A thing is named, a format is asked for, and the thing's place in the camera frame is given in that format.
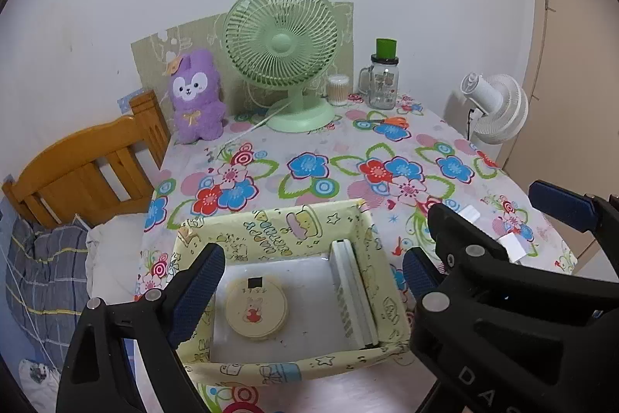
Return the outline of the glass mug jar green lid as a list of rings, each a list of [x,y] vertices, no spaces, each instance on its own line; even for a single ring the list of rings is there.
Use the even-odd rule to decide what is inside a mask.
[[[395,108],[399,87],[397,41],[379,38],[370,64],[359,72],[359,92],[374,109]]]

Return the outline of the yellow cartoon storage box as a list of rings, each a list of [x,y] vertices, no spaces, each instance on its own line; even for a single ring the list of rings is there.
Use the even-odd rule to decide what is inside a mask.
[[[365,287],[379,344],[346,339],[330,269],[330,245],[348,239]],[[189,268],[209,243],[224,250],[224,274],[187,342],[177,350],[197,384],[281,385],[371,366],[407,352],[410,328],[373,216],[362,199],[195,218],[177,232],[170,271]],[[235,333],[224,315],[227,289],[265,277],[287,297],[286,324],[268,339]]]

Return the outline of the blue plaid bedding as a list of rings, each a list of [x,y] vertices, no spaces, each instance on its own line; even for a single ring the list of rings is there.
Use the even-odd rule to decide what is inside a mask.
[[[88,228],[76,220],[56,228],[18,218],[5,253],[4,293],[15,322],[43,358],[61,370],[89,299]]]

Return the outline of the beige door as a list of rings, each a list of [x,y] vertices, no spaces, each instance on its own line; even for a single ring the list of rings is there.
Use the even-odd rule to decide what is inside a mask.
[[[618,191],[618,1],[535,0],[528,120],[499,161],[523,188]]]

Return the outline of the white charger adapter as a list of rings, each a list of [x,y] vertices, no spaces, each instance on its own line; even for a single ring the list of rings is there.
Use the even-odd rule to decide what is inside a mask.
[[[466,206],[464,209],[461,209],[458,214],[470,223],[475,223],[480,217],[479,211],[476,210],[474,206]]]
[[[518,236],[514,233],[508,233],[497,239],[497,242],[504,248],[508,254],[511,263],[518,263],[524,257],[528,256],[526,249],[518,240]]]

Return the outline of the round bear mirror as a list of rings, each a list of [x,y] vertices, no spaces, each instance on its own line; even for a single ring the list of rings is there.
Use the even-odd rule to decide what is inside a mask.
[[[241,278],[227,289],[224,315],[243,338],[261,341],[274,336],[286,324],[288,314],[286,294],[268,278]]]

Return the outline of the white pillow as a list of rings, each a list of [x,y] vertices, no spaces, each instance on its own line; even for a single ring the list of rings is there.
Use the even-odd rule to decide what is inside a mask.
[[[131,302],[137,285],[145,214],[113,217],[87,231],[87,293],[106,304]]]

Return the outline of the purple plush toy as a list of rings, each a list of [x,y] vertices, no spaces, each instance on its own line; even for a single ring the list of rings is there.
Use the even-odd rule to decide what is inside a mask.
[[[213,141],[224,133],[227,107],[221,100],[221,75],[208,49],[177,55],[166,69],[177,142]]]

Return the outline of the cotton swab container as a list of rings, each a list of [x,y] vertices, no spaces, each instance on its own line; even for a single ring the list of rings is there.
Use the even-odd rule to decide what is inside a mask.
[[[351,78],[345,74],[330,75],[326,80],[326,94],[330,105],[344,106],[351,94]]]

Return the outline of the beige cartoon backboard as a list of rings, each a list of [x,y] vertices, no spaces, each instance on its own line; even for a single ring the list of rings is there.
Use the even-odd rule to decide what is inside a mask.
[[[339,29],[339,49],[330,67],[311,81],[306,94],[325,92],[326,77],[333,74],[354,74],[354,5],[335,2],[333,13]],[[181,55],[196,49],[206,49],[214,56],[221,75],[222,101],[230,114],[248,112],[258,106],[269,106],[286,97],[284,91],[258,88],[247,83],[231,66],[224,48],[224,19],[218,14],[185,24],[175,25],[131,44],[133,59],[142,87],[155,92],[159,108],[166,120],[172,120],[173,107],[168,96],[169,70]]]

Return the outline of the white remote control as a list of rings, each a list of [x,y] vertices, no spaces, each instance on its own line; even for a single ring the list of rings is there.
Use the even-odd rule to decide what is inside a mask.
[[[376,347],[379,344],[377,326],[351,242],[348,239],[333,241],[328,262],[346,339],[355,349]]]

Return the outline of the wooden bed headboard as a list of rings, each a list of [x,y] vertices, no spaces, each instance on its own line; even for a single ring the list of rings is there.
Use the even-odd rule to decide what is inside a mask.
[[[145,213],[153,185],[134,147],[145,144],[160,167],[170,132],[154,91],[129,105],[129,115],[64,137],[31,160],[17,180],[4,182],[14,210],[44,228],[77,215],[98,225],[116,215]]]

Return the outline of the floral tablecloth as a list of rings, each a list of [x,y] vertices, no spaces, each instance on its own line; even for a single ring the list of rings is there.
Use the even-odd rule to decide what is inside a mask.
[[[404,117],[409,128],[369,122],[387,117]],[[427,212],[436,202],[456,211],[474,206],[493,237],[517,235],[526,264],[569,273],[577,263],[525,192],[436,114],[408,96],[392,111],[352,98],[308,133],[275,132],[242,114],[215,142],[169,145],[145,221],[137,291],[165,283],[176,232],[189,218],[351,198],[373,214],[405,302],[402,260],[413,246],[433,253]]]

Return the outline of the green desk fan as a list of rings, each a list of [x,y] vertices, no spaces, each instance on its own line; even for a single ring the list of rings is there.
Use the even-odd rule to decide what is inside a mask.
[[[328,0],[237,0],[224,21],[224,49],[240,76],[287,93],[265,118],[277,132],[313,131],[333,120],[333,106],[305,89],[333,64],[339,46]]]

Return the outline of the orange handled scissors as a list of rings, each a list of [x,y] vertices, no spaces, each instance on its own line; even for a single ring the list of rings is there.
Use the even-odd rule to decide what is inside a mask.
[[[376,123],[380,125],[381,123],[387,123],[388,125],[392,125],[404,130],[409,128],[409,123],[405,120],[404,117],[387,117],[382,118],[382,120],[369,120],[370,123]]]

